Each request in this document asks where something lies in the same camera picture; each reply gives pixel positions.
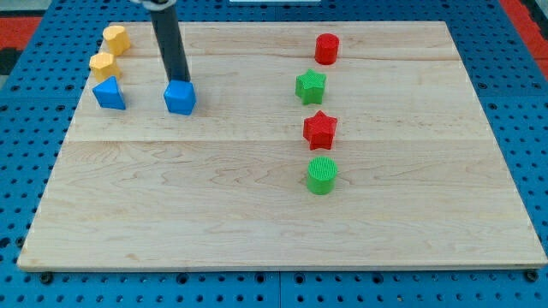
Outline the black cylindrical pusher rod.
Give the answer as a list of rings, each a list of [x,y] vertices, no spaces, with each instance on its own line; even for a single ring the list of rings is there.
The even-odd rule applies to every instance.
[[[189,82],[191,76],[177,19],[176,1],[152,0],[148,10],[168,80]]]

